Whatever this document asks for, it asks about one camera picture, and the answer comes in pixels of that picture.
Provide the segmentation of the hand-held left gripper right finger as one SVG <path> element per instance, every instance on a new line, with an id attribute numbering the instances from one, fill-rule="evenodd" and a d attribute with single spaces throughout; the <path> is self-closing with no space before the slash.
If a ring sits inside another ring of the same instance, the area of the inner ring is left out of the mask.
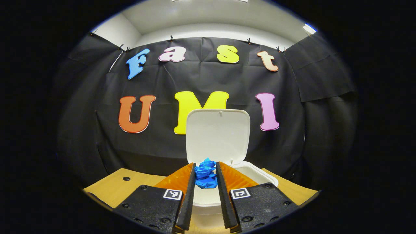
<path id="1" fill-rule="evenodd" d="M 216 176 L 224 226 L 232 233 L 254 230 L 300 209 L 271 182 L 254 182 L 223 162 L 217 162 Z"/>

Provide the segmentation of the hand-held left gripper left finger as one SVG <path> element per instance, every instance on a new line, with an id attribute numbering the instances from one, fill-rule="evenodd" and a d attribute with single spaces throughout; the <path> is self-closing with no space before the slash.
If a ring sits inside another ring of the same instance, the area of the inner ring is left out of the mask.
<path id="1" fill-rule="evenodd" d="M 190 227 L 195 167 L 190 163 L 154 186 L 140 185 L 113 211 L 163 233 L 183 234 Z"/>

